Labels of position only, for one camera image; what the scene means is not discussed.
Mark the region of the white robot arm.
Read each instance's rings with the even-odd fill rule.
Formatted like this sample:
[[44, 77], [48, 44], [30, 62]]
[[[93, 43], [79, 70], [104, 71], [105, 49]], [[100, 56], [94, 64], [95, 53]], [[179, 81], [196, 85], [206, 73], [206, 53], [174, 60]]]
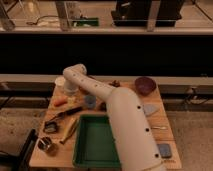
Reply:
[[122, 171], [166, 171], [142, 102], [133, 90], [88, 77], [83, 64], [65, 68], [63, 76], [106, 103]]

